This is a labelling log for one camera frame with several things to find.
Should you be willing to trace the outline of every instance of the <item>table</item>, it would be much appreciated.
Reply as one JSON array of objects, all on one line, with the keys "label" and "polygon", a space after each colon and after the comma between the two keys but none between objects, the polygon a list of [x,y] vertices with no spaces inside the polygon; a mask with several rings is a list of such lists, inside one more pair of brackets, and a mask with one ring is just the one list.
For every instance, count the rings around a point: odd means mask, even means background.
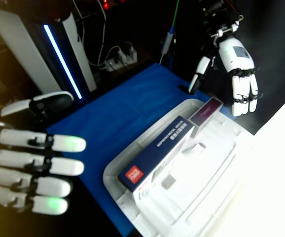
[{"label": "table", "polygon": [[[133,140],[180,102],[209,99],[200,91],[189,95],[179,85],[188,86],[188,82],[154,64],[47,129],[51,134],[80,136],[87,141],[85,151],[64,156],[84,162],[82,182],[123,236],[134,227],[104,187],[103,171]],[[231,116],[226,107],[221,112]]]}]

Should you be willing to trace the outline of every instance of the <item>red logo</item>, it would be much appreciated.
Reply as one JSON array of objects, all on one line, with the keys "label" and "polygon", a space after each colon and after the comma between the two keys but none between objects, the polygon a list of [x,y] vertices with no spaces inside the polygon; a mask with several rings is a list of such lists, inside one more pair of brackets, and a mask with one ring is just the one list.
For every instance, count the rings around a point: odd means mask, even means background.
[{"label": "red logo", "polygon": [[138,169],[135,165],[127,171],[125,176],[133,183],[137,183],[138,180],[143,176],[143,172]]}]

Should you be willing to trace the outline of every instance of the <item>blue box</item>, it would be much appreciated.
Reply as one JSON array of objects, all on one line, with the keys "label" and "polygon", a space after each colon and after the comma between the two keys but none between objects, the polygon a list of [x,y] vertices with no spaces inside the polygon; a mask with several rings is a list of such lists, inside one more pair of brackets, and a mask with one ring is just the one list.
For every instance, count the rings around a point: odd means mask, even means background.
[{"label": "blue box", "polygon": [[153,142],[151,142],[118,175],[118,179],[133,192],[139,201],[150,185],[183,150],[193,131],[193,125],[178,116]]}]

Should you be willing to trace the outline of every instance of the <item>bright white light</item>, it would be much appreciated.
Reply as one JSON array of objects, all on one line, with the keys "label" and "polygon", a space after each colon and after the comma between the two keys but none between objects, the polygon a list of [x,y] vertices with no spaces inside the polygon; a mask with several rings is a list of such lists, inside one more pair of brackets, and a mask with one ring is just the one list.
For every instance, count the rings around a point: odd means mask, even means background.
[{"label": "bright white light", "polygon": [[52,35],[48,25],[44,25],[44,29],[45,29],[45,31],[47,33],[48,38],[50,39],[50,42],[52,43],[52,45],[53,45],[53,47],[54,47],[54,49],[55,49],[55,51],[57,53],[57,56],[58,56],[60,62],[62,63],[62,65],[63,65],[63,67],[65,69],[65,72],[66,72],[66,74],[67,74],[67,76],[68,76],[68,78],[69,78],[69,80],[70,80],[70,82],[71,82],[75,92],[77,93],[78,98],[82,99],[82,96],[81,96],[81,94],[80,94],[80,92],[78,90],[78,87],[77,87],[77,85],[75,84],[75,82],[74,82],[74,80],[72,78],[72,75],[71,75],[71,73],[70,73],[70,71],[69,71],[69,69],[68,69],[68,67],[66,65],[66,62],[64,61],[64,58],[63,58],[63,56],[62,56],[62,54],[61,54],[61,52],[60,52],[60,50],[59,50],[59,48],[58,48],[58,46],[57,46],[57,44],[55,42],[55,39],[54,39],[54,37],[53,37],[53,35]]}]

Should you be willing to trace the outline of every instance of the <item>robotic hand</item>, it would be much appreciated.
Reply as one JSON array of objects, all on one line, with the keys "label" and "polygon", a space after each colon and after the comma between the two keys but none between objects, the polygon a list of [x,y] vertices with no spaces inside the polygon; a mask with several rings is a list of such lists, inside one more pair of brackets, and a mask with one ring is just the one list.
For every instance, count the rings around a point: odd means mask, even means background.
[{"label": "robotic hand", "polygon": [[[208,31],[215,31],[210,38],[213,39],[215,49],[222,60],[222,63],[230,75],[232,80],[232,114],[240,116],[248,111],[254,112],[257,105],[257,100],[262,97],[259,93],[255,78],[257,69],[254,66],[254,61],[247,52],[243,44],[235,37],[234,33],[239,27],[243,16],[238,12],[233,3],[227,0],[232,8],[239,14],[239,18],[235,23],[231,24],[228,15],[228,8],[222,0],[202,1],[205,2],[205,16],[212,22]],[[215,56],[207,54],[200,60],[196,73],[191,81],[188,92],[194,94],[201,86],[205,78],[205,73],[209,65],[214,63]]]},{"label": "robotic hand", "polygon": [[[5,107],[1,116],[12,114],[11,111],[31,110],[30,107],[36,108],[36,105],[44,108],[45,116],[47,111],[50,112],[51,105],[67,102],[68,98],[73,100],[68,92],[42,95]],[[35,151],[15,151],[16,147]],[[76,153],[82,152],[85,147],[86,141],[79,137],[16,130],[0,122],[0,204],[15,208],[18,212],[31,210],[48,215],[63,214],[68,208],[64,197],[71,192],[71,184],[51,175],[80,175],[84,164],[70,158],[43,155],[43,151]]]}]

